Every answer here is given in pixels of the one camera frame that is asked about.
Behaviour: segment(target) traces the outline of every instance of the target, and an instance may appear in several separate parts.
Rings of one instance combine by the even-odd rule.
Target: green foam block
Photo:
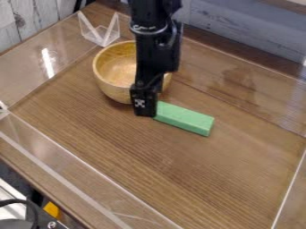
[[[210,130],[214,124],[214,118],[212,116],[161,101],[158,102],[158,113],[154,120],[206,137],[210,136]]]

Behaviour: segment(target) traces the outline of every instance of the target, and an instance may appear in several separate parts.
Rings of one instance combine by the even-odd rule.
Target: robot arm
[[[165,74],[180,66],[184,26],[172,17],[182,0],[130,0],[130,6],[138,59],[131,101],[137,115],[156,117]]]

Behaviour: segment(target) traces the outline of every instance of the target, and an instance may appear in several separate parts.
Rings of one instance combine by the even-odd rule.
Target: wooden bowl
[[[123,104],[131,104],[130,87],[137,74],[136,41],[121,42],[105,48],[94,59],[98,86],[106,95]],[[164,91],[173,73],[165,75]]]

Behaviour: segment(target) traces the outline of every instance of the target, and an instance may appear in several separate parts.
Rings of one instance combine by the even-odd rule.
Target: green block
[[[210,136],[214,118],[184,107],[158,102],[158,113],[154,120],[174,125],[204,136]]]

